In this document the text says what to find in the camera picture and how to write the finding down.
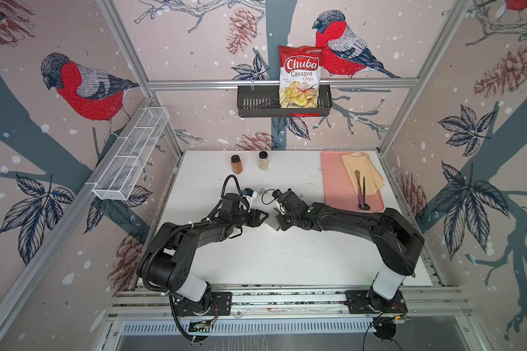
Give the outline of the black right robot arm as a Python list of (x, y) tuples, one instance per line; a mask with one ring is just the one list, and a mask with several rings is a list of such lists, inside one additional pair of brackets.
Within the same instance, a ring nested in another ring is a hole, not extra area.
[(367, 299), (375, 311), (385, 312), (394, 304), (400, 286), (415, 268), (425, 240), (418, 230), (395, 209), (383, 212), (355, 212), (325, 203), (307, 205), (293, 191), (272, 193), (278, 205), (279, 228), (334, 231), (372, 241), (383, 261)]

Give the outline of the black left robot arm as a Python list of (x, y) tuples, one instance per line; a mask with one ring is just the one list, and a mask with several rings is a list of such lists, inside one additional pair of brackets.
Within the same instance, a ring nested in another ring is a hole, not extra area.
[(171, 306), (184, 303), (190, 314), (216, 312), (212, 285), (190, 272), (196, 250), (209, 244), (240, 237), (245, 228), (257, 228), (269, 214), (253, 208), (258, 193), (241, 189), (235, 175), (229, 175), (218, 204), (201, 221), (186, 225), (163, 224), (137, 264), (137, 275), (150, 291), (166, 293)]

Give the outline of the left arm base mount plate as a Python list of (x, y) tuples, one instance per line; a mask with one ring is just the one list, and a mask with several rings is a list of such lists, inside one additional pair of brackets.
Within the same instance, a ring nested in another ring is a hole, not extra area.
[(177, 312), (178, 317), (215, 317), (229, 316), (232, 303), (231, 292), (207, 292), (200, 301), (183, 298), (174, 301), (171, 306)]

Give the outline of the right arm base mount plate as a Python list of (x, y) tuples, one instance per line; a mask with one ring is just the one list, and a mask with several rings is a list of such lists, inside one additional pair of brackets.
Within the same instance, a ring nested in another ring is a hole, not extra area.
[(392, 299), (385, 299), (373, 290), (347, 290), (344, 304), (351, 314), (407, 314), (401, 291), (397, 291)]

